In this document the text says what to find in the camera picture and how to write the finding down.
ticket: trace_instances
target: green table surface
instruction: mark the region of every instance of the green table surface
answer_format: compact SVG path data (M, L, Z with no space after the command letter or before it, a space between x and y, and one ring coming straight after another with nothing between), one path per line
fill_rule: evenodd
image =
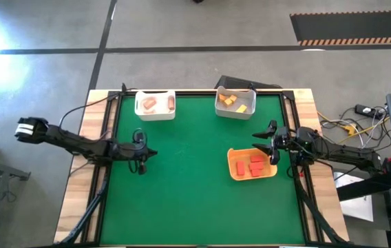
M290 160L282 152L272 178L235 181L229 148L247 149L271 119L282 125L278 96L258 96L248 121L215 114L214 96L178 96L172 121L141 121L134 97L120 113L118 140L130 141L141 127L158 155L148 172L132 174L127 162L113 164L101 236L102 245L303 244Z

